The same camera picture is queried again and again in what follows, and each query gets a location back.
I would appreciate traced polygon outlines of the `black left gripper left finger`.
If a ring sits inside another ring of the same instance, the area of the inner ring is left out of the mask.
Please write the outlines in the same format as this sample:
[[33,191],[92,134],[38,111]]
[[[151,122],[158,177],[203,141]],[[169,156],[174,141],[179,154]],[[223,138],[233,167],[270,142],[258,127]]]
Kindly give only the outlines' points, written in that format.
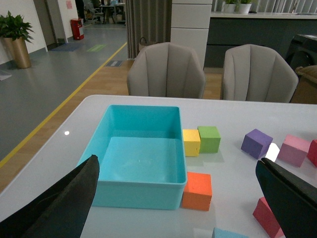
[[91,208],[100,172],[96,155],[0,223],[2,238],[78,238]]

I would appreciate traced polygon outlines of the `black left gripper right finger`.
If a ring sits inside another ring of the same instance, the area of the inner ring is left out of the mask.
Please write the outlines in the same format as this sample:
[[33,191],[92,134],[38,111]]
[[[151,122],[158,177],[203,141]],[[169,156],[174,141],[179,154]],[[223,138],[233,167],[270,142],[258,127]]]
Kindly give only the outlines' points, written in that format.
[[277,163],[257,161],[263,195],[287,238],[317,236],[317,188]]

